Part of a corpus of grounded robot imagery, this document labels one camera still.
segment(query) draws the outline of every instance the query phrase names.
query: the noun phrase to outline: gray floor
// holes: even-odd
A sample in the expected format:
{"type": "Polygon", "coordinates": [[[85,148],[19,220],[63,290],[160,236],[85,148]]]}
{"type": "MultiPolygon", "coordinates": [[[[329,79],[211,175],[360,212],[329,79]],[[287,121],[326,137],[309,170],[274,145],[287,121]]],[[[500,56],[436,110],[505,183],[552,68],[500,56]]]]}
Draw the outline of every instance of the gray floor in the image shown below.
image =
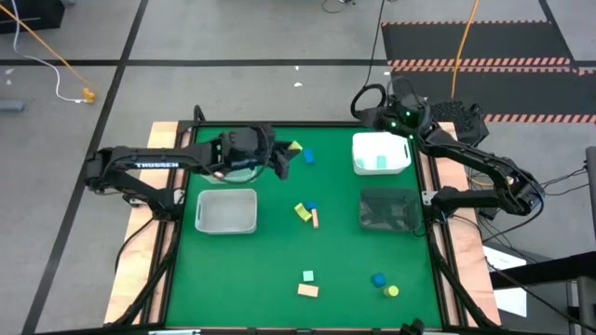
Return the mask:
{"type": "MultiPolygon", "coordinates": [[[[330,7],[337,4],[330,0],[330,7]]],[[[465,20],[472,0],[399,0],[385,20],[465,20]]],[[[570,48],[596,60],[596,23],[589,0],[573,6],[549,0],[570,48]]],[[[139,0],[78,0],[59,30],[42,37],[69,59],[117,60],[139,0]]],[[[150,0],[133,59],[366,59],[370,57],[380,1],[359,1],[341,14],[321,12],[319,0],[150,0]]],[[[483,0],[477,20],[544,19],[537,0],[483,0]]],[[[12,36],[0,35],[0,59],[15,59],[12,36]]],[[[382,39],[376,58],[383,59],[382,39]]],[[[20,49],[46,51],[24,34],[20,49]]],[[[45,67],[0,67],[0,99],[27,102],[21,114],[0,114],[0,332],[20,332],[84,159],[114,68],[80,68],[100,93],[93,106],[53,95],[45,67]]],[[[64,69],[63,95],[81,86],[64,69]]],[[[386,67],[372,69],[384,83],[386,67]]],[[[128,67],[102,137],[102,146],[144,146],[154,121],[188,118],[199,103],[210,120],[348,120],[352,96],[366,67],[128,67]]],[[[375,97],[366,97],[374,101],[375,97]]],[[[482,148],[513,158],[540,180],[569,173],[596,144],[594,125],[490,124],[482,148]]],[[[585,182],[552,186],[552,192],[585,182]]],[[[547,198],[544,214],[508,237],[518,248],[547,257],[594,250],[586,190],[547,198]]],[[[129,208],[118,196],[85,193],[38,331],[97,327],[111,290],[115,254],[129,208]]],[[[503,229],[520,218],[500,215],[503,229]]]]}

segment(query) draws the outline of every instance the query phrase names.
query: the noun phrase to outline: blue block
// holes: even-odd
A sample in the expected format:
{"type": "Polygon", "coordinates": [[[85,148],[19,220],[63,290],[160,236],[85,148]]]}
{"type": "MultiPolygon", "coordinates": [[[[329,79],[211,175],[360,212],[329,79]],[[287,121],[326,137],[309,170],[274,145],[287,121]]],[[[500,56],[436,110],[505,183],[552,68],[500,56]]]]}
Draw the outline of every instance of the blue block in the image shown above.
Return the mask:
{"type": "Polygon", "coordinates": [[[372,284],[376,288],[382,288],[386,284],[385,275],[383,274],[374,274],[372,275],[372,284]]]}
{"type": "Polygon", "coordinates": [[[315,163],[315,158],[313,157],[313,150],[312,149],[304,149],[303,153],[305,155],[305,161],[307,164],[315,163]]]}
{"type": "Polygon", "coordinates": [[[305,208],[306,208],[306,210],[317,209],[317,202],[316,201],[305,201],[305,208]]]}

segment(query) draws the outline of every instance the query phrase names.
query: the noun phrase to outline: white cable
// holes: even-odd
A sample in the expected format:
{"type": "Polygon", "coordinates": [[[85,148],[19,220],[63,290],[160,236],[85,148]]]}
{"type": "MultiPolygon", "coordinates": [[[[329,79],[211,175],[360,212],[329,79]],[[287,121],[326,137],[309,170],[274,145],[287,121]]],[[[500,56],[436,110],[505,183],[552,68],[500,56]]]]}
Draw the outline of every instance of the white cable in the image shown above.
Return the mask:
{"type": "MultiPolygon", "coordinates": [[[[15,11],[15,17],[17,19],[19,18],[19,10],[17,9],[17,3],[15,0],[12,0],[12,9],[15,11]]],[[[56,66],[44,61],[44,60],[40,60],[37,59],[33,56],[28,56],[28,55],[24,55],[22,53],[20,53],[20,51],[17,49],[17,44],[19,43],[19,33],[20,33],[20,24],[18,22],[15,22],[17,24],[17,31],[15,32],[15,39],[12,42],[12,48],[15,50],[15,52],[20,55],[21,57],[24,57],[26,59],[29,60],[35,60],[38,61],[46,66],[49,66],[50,68],[52,68],[54,70],[54,72],[56,73],[56,96],[64,101],[68,101],[68,102],[75,102],[75,103],[81,103],[81,102],[85,102],[84,99],[68,99],[68,98],[64,98],[60,92],[60,72],[58,71],[58,68],[56,68],[56,66]]]]}

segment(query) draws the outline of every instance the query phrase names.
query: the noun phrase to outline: black floor mat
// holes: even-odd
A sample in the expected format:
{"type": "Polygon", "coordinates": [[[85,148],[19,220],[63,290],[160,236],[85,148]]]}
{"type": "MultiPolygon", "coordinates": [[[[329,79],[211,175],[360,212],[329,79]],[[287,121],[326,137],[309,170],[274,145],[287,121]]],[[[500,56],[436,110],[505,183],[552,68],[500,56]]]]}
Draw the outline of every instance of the black floor mat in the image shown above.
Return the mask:
{"type": "MultiPolygon", "coordinates": [[[[386,22],[383,38],[387,59],[454,59],[465,28],[464,22],[386,22]]],[[[530,58],[531,65],[545,66],[557,64],[559,58],[568,61],[570,55],[547,21],[480,21],[470,26],[461,58],[524,58],[524,65],[530,65],[526,64],[530,58]]]]}
{"type": "MultiPolygon", "coordinates": [[[[445,69],[447,71],[441,72],[421,72],[420,68],[395,69],[392,75],[406,76],[418,95],[437,103],[449,101],[451,96],[453,70],[445,69]]],[[[463,71],[457,75],[455,99],[479,103],[487,115],[486,121],[596,121],[596,94],[589,93],[589,85],[596,85],[596,74],[541,73],[537,69],[526,69],[528,72],[521,69],[495,72],[502,70],[486,68],[463,71]]],[[[408,88],[394,89],[399,90],[396,94],[403,94],[408,88]]]]}

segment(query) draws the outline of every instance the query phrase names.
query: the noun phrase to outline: black frame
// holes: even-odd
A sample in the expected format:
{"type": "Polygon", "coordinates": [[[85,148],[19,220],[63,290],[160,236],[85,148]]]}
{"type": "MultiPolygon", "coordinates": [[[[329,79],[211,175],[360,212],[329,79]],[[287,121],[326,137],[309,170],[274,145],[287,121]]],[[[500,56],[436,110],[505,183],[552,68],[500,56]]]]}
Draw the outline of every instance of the black frame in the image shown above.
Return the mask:
{"type": "MultiPolygon", "coordinates": [[[[361,124],[357,121],[249,121],[249,122],[242,122],[242,121],[186,121],[186,120],[183,120],[183,121],[178,122],[177,130],[176,130],[175,147],[180,147],[180,145],[182,144],[183,136],[187,131],[190,131],[190,142],[193,143],[196,141],[198,132],[200,131],[200,129],[202,127],[246,127],[246,126],[253,126],[253,125],[256,126],[256,125],[260,125],[263,123],[270,124],[273,127],[361,127],[361,124]]],[[[425,191],[426,183],[425,183],[424,173],[423,173],[423,169],[422,169],[422,162],[420,159],[419,150],[415,145],[413,146],[413,152],[418,153],[418,154],[413,154],[413,161],[414,161],[414,165],[416,168],[418,187],[419,187],[420,191],[425,191]]],[[[434,188],[439,189],[440,182],[439,182],[439,177],[438,177],[438,173],[437,173],[436,161],[429,157],[428,163],[430,164],[431,179],[432,179],[434,188]]],[[[168,176],[168,186],[167,187],[170,189],[173,188],[173,183],[175,180],[175,173],[176,173],[176,170],[172,170],[168,176]]],[[[182,184],[183,190],[186,190],[188,187],[189,176],[190,176],[189,173],[184,172],[183,184],[182,184]]],[[[164,222],[164,221],[162,221],[159,224],[157,238],[156,238],[156,244],[155,244],[154,253],[152,256],[150,274],[152,274],[154,272],[156,266],[159,263],[160,255],[161,255],[162,248],[164,245],[164,238],[165,238],[167,224],[168,223],[164,222]]],[[[174,222],[174,224],[182,224],[182,218],[180,218],[178,221],[174,222]]],[[[436,238],[436,236],[434,236],[434,229],[432,226],[427,226],[426,229],[429,230],[427,233],[427,245],[428,245],[428,252],[430,253],[431,252],[431,250],[430,250],[431,240],[436,238]]],[[[175,243],[176,246],[178,246],[180,235],[177,234],[174,237],[177,238],[177,240],[176,241],[172,240],[172,241],[170,241],[170,243],[175,243]]],[[[441,237],[442,237],[443,245],[445,246],[445,251],[447,254],[448,262],[451,265],[452,270],[454,271],[455,275],[457,276],[457,266],[455,263],[453,243],[451,241],[451,235],[449,233],[449,227],[447,225],[441,226],[441,237]]],[[[168,311],[168,307],[169,307],[169,293],[171,290],[171,282],[173,279],[173,272],[174,272],[174,267],[175,267],[175,263],[176,263],[175,256],[174,256],[174,259],[172,260],[172,262],[173,262],[173,264],[170,266],[170,268],[167,270],[167,272],[165,274],[166,279],[164,282],[162,301],[161,301],[160,307],[159,307],[160,313],[159,313],[158,323],[165,323],[166,315],[167,315],[167,311],[168,311]]],[[[445,290],[443,287],[441,273],[440,273],[440,270],[434,265],[433,262],[431,262],[431,268],[432,268],[433,279],[435,281],[435,288],[436,288],[436,292],[437,292],[437,303],[438,303],[438,307],[439,307],[440,322],[443,327],[449,327],[450,320],[449,320],[449,315],[447,313],[445,290]]],[[[457,313],[458,313],[458,318],[459,318],[458,319],[459,324],[467,326],[466,312],[465,312],[463,303],[461,301],[459,301],[459,299],[457,297],[455,297],[455,298],[456,298],[455,303],[456,303],[456,308],[457,308],[457,313]]],[[[151,299],[147,300],[147,302],[145,303],[145,305],[142,309],[142,313],[141,313],[141,315],[142,315],[141,322],[142,323],[148,322],[150,311],[151,311],[151,299]]]]}

